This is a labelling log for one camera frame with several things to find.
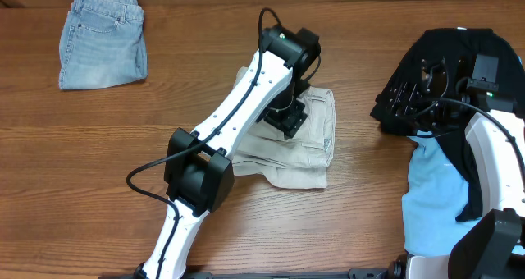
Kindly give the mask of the beige shorts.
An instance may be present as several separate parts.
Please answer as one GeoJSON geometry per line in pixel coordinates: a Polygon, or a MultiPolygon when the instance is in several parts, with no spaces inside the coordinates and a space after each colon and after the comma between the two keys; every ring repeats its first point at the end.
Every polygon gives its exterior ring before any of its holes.
{"type": "Polygon", "coordinates": [[[336,106],[329,89],[310,87],[299,96],[307,118],[296,135],[283,132],[265,121],[254,124],[242,138],[233,158],[237,176],[263,175],[284,189],[324,189],[327,168],[333,159],[336,106]]]}

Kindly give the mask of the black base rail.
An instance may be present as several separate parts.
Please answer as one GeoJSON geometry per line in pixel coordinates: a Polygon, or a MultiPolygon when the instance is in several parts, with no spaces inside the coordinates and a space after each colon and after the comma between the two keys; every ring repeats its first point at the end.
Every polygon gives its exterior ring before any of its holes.
{"type": "Polygon", "coordinates": [[[278,272],[212,274],[191,272],[182,279],[403,279],[405,278],[407,255],[400,255],[387,268],[351,268],[347,272],[278,272]]]}

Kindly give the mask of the folded light blue jeans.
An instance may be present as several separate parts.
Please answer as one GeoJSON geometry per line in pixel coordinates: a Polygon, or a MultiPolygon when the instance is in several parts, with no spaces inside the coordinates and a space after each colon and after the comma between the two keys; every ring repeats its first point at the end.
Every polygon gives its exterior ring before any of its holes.
{"type": "Polygon", "coordinates": [[[144,18],[138,0],[74,0],[59,43],[59,89],[105,89],[146,79],[144,18]]]}

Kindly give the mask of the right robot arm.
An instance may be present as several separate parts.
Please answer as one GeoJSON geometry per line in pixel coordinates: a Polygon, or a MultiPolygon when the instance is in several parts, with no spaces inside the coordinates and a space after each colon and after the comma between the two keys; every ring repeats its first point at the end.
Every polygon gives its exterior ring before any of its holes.
{"type": "Polygon", "coordinates": [[[437,141],[460,131],[454,145],[472,151],[482,194],[482,217],[463,235],[444,231],[432,249],[414,253],[407,278],[522,278],[524,257],[523,120],[514,101],[500,91],[507,74],[522,72],[519,59],[478,54],[470,76],[458,78],[457,61],[441,57],[418,64],[401,62],[386,87],[386,112],[411,128],[418,139],[437,141]]]}

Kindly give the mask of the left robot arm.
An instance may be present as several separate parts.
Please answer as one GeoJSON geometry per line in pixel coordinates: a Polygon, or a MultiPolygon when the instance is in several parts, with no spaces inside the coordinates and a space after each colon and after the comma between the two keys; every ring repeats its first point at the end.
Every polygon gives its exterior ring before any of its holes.
{"type": "Polygon", "coordinates": [[[320,62],[319,38],[305,28],[293,33],[281,25],[259,34],[249,69],[221,105],[191,132],[171,136],[164,164],[167,215],[150,258],[135,278],[181,278],[189,250],[204,218],[216,211],[235,182],[232,158],[254,124],[265,121],[286,139],[307,115],[297,98],[308,87],[304,73],[320,62]]]}

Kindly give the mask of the light blue garment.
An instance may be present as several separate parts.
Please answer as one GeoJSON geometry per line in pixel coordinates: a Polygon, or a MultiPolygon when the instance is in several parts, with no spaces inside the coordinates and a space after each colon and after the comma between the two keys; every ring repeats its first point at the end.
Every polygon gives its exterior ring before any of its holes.
{"type": "MultiPolygon", "coordinates": [[[[474,149],[475,170],[482,174],[482,213],[512,208],[523,214],[524,185],[504,134],[477,113],[459,137],[474,149]]],[[[478,222],[475,217],[464,222],[456,218],[471,202],[471,186],[430,133],[419,131],[411,139],[417,147],[409,163],[409,190],[402,198],[404,247],[416,256],[448,255],[478,222]]]]}

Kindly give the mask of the black garment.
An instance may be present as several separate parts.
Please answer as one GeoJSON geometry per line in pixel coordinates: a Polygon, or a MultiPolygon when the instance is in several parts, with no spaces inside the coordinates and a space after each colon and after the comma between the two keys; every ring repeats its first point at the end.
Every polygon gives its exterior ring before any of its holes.
{"type": "Polygon", "coordinates": [[[427,30],[405,53],[371,116],[381,131],[426,131],[468,183],[459,222],[482,215],[482,189],[465,129],[475,110],[524,117],[524,69],[509,43],[491,29],[427,30]]]}

